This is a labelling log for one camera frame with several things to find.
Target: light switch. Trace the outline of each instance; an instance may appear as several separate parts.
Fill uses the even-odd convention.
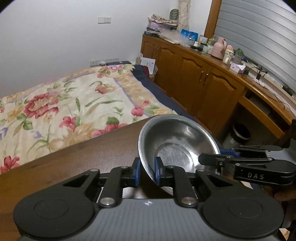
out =
[[[105,18],[105,23],[111,23],[112,18]]]
[[[99,17],[98,23],[105,23],[105,17]]]

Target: wooden countertop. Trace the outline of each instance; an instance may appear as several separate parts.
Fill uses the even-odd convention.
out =
[[[160,38],[150,37],[146,35],[143,35],[143,37],[157,39],[164,44],[171,44],[170,42]],[[292,120],[295,118],[293,113],[289,109],[285,109],[285,105],[276,100],[274,93],[256,83],[249,75],[236,74],[230,71],[230,65],[224,64],[222,60],[217,59],[210,54],[203,54],[200,51],[194,51],[192,48],[187,48],[180,45],[171,45],[173,45],[174,47],[178,47],[180,50],[196,56],[199,59],[202,59],[203,61],[235,78],[237,81],[246,86],[249,90],[255,93],[258,97],[260,97],[263,101],[265,101],[269,106],[271,106],[289,125],[292,124]]]
[[[20,235],[13,221],[15,205],[24,197],[92,168],[101,173],[131,166],[138,156],[138,138],[145,119],[93,139],[69,146],[0,175],[0,239]],[[125,188],[125,198],[170,198],[142,169],[139,188]]]

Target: brown tabletop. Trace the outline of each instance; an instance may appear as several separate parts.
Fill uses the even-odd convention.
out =
[[[101,173],[131,166],[138,156],[142,120],[88,141],[49,154],[0,175],[0,239],[15,241],[20,235],[12,218],[14,206],[25,196],[92,168]],[[125,198],[169,198],[141,170],[139,188],[125,188]]]

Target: white wall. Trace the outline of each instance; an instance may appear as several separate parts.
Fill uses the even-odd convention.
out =
[[[148,16],[177,0],[15,0],[0,13],[0,97],[89,68],[136,59]],[[98,24],[98,17],[112,17]]]
[[[207,25],[207,19],[212,0],[191,0],[189,13],[189,30],[203,35]]]

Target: trash can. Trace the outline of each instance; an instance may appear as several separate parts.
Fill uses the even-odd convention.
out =
[[[223,141],[225,149],[237,148],[250,140],[251,134],[248,128],[240,123],[233,123],[230,133]]]

